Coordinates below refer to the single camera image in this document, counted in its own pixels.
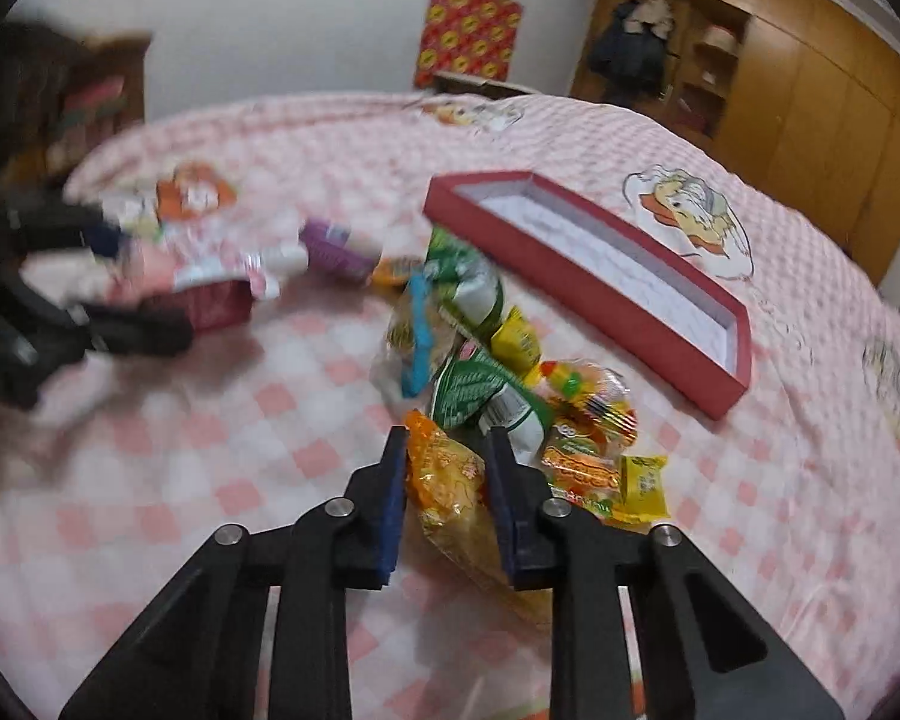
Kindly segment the yellow cake packet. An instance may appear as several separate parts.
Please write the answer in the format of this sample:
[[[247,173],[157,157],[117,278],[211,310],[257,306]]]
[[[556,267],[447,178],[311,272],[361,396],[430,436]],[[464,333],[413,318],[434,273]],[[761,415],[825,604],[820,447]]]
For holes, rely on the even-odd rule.
[[[611,522],[629,528],[653,527],[670,518],[663,486],[664,455],[623,455],[619,499],[611,505]]]

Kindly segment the pink peach jelly pouch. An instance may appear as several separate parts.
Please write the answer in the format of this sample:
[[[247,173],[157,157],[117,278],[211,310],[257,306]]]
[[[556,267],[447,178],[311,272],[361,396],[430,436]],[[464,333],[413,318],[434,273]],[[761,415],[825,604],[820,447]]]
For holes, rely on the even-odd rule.
[[[107,299],[180,310],[201,335],[247,323],[257,302],[276,299],[286,281],[307,270],[308,252],[298,242],[256,252],[222,245],[207,254],[141,242],[121,257]]]

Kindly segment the red yellow patterned wall cloth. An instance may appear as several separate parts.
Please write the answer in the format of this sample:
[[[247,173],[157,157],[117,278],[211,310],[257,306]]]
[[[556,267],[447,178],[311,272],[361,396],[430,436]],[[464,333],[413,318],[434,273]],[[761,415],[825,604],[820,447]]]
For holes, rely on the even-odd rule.
[[[437,71],[505,82],[521,20],[517,0],[429,0],[414,86],[427,88]]]

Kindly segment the orange rice cracker bag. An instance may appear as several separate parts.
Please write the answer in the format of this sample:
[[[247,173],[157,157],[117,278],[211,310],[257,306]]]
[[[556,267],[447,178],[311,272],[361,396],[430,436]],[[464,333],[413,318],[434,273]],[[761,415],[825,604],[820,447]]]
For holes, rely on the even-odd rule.
[[[549,590],[517,592],[502,569],[487,505],[484,460],[419,410],[404,415],[404,427],[408,429],[404,486],[425,538],[526,624],[549,631],[553,594]]]

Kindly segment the pink checkered bedspread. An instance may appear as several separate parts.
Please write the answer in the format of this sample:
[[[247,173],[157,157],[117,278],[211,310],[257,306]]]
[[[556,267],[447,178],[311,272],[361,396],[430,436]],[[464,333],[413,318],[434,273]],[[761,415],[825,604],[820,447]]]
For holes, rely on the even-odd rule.
[[[250,234],[310,216],[390,252],[429,242],[445,172],[533,171],[616,215],[661,167],[738,221],[730,283],[752,332],[748,393],[709,421],[673,388],[517,280],[505,294],[553,358],[628,381],[635,448],[667,459],[668,511],[836,697],[866,717],[900,677],[900,313],[824,234],[647,117],[556,96],[485,106],[411,94],[261,98],[113,138],[76,199],[144,190],[203,163]],[[397,421],[375,385],[390,310],[301,278],[255,322],[183,358],[87,359],[30,413],[0,406],[0,667],[55,717],[97,660],[222,523],[292,522],[375,460]]]

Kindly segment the dark hanging jacket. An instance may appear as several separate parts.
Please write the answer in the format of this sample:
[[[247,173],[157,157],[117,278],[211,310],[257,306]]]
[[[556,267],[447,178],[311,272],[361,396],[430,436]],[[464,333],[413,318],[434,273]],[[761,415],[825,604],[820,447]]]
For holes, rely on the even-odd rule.
[[[632,107],[640,98],[662,94],[673,30],[667,0],[626,0],[617,5],[610,26],[587,55],[587,68],[605,80],[603,103]]]

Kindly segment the red shallow gift box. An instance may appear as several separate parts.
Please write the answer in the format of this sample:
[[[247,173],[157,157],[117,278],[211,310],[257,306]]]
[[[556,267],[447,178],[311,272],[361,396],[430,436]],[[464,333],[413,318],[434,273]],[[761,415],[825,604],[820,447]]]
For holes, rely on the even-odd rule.
[[[751,383],[746,307],[639,227],[528,171],[442,174],[424,215],[566,307],[718,421]]]

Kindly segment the wooden wardrobe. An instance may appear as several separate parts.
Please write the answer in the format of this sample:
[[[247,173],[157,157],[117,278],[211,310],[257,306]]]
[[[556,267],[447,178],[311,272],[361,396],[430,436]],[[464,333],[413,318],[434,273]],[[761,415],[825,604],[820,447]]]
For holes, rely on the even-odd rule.
[[[632,0],[596,0],[585,44]],[[803,213],[873,283],[900,246],[900,55],[834,0],[665,0],[658,93],[578,64],[571,93],[614,101]]]

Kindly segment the orange jelly cup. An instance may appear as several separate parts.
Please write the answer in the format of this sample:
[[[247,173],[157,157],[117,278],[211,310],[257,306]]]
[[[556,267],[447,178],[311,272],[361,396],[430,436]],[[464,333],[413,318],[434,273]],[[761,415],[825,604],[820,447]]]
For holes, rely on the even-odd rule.
[[[370,275],[370,284],[374,288],[403,291],[414,273],[421,271],[423,266],[424,260],[421,257],[383,257]]]

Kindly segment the clear bag colourful candy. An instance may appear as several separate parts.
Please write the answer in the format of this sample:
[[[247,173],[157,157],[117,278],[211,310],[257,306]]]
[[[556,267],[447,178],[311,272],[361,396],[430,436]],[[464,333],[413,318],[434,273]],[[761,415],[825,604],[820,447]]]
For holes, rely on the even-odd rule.
[[[637,415],[631,390],[613,369],[585,359],[541,361],[523,383],[558,415],[598,427],[619,450],[635,444]]]

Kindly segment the orange yellow gummy packet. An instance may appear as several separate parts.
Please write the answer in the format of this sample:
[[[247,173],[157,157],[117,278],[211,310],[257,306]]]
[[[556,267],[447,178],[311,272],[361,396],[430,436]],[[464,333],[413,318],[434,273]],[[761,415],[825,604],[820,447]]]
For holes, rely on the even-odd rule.
[[[603,522],[622,500],[619,449],[593,422],[559,418],[539,456],[551,491]]]

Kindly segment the clear packet blue toy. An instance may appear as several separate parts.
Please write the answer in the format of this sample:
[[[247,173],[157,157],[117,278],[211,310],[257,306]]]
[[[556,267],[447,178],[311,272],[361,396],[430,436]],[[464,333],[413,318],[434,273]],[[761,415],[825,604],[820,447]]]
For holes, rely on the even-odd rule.
[[[429,281],[416,268],[397,297],[372,367],[372,380],[388,401],[414,400],[429,387],[437,346],[430,304]]]

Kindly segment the green snack packet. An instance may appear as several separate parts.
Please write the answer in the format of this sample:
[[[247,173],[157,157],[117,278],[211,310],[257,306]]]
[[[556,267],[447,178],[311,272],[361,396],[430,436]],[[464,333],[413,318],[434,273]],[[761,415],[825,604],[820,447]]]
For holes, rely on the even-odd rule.
[[[504,307],[504,286],[493,262],[445,227],[434,226],[424,276],[443,309],[487,343],[502,323]]]
[[[521,465],[535,463],[554,422],[553,408],[473,340],[463,340],[437,372],[429,416],[447,434],[504,429]]]

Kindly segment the purple small tin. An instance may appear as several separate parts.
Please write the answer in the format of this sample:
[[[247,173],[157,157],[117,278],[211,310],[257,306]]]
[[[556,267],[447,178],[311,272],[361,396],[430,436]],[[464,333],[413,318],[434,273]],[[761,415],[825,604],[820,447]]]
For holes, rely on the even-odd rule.
[[[308,218],[299,241],[312,270],[354,283],[365,283],[382,260],[382,248],[372,239],[320,218]]]

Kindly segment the small yellow candy packet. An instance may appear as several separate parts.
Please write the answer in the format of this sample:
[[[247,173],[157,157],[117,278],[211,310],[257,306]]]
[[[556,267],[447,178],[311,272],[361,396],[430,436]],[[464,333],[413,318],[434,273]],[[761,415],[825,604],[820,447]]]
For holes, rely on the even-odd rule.
[[[541,361],[536,328],[516,305],[493,333],[491,355],[518,377],[530,374]]]

